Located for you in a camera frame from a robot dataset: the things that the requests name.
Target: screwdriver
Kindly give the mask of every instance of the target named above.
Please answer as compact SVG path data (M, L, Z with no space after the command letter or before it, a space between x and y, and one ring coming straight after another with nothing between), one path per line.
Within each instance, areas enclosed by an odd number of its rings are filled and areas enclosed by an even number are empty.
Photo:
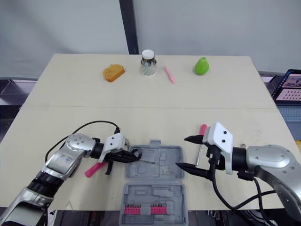
M200 135L204 135L206 129L207 129L207 125L206 125L206 124L203 124L203 125L201 126L201 129L199 130L199 134L200 134ZM200 159L200 156L201 156L202 146L203 146L203 145L200 145L200 146L199 146L198 156L197 156L197 160L196 160L196 166L198 166L198 164L199 164L199 159Z

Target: laptop keyboard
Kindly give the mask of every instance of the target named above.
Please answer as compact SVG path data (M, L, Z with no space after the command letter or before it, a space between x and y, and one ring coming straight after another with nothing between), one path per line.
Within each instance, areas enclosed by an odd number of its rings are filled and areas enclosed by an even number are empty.
M282 117L287 122L301 122L301 107L278 107Z

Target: laptop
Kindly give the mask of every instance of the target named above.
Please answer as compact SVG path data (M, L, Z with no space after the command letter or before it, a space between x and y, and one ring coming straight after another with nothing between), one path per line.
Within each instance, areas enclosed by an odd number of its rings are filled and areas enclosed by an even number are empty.
M289 69L272 97L295 140L301 140L301 70Z

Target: laptop screen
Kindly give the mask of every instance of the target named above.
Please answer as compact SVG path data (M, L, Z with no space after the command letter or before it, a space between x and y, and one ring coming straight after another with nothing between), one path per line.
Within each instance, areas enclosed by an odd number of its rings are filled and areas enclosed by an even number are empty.
M272 97L276 104L301 105L301 70L288 70Z

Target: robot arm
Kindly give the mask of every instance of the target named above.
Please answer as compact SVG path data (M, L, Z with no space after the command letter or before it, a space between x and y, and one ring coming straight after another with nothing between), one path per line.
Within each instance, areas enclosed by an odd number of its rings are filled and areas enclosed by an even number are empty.
M41 171L15 198L0 217L1 225L44 225L45 209L51 204L59 187L71 177L82 158L101 157L99 162L132 162L140 159L125 151L127 140L120 133L107 138L105 144L97 138L83 134L71 134L63 146L46 162Z
M208 127L204 136L190 136L185 140L208 147L210 165L227 174L238 171L241 179L259 177L276 191L287 213L301 222L301 165L287 149L277 145L251 146L247 150L233 147L233 135L220 123ZM192 164L177 163L190 174L212 180L209 170Z

